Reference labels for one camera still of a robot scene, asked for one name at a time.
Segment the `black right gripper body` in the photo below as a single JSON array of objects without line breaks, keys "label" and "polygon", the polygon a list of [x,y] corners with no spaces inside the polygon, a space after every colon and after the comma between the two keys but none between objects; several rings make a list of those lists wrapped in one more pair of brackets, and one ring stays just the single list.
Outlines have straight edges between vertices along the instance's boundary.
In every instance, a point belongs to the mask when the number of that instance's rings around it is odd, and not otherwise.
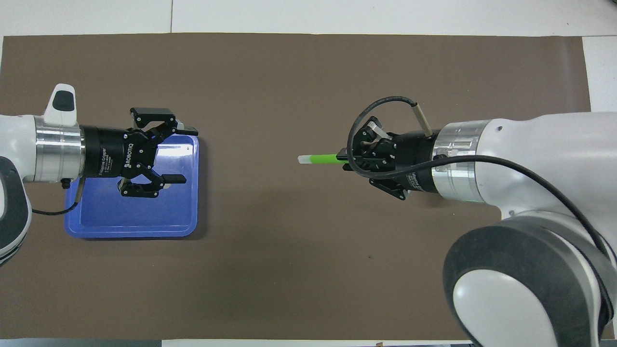
[{"label": "black right gripper body", "polygon": [[[421,132],[391,134],[393,135],[393,159],[367,161],[388,161],[394,164],[397,170],[431,160],[436,136],[426,138]],[[402,184],[407,191],[437,191],[430,169],[413,172],[407,176],[398,176],[392,180]]]}]

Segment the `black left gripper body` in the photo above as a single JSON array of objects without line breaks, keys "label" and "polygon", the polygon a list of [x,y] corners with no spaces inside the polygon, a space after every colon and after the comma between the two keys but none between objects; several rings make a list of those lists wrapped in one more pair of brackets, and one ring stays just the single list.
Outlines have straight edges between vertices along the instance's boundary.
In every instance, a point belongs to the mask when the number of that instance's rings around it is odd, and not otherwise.
[{"label": "black left gripper body", "polygon": [[81,127],[86,178],[136,178],[152,168],[157,144],[139,129]]}]

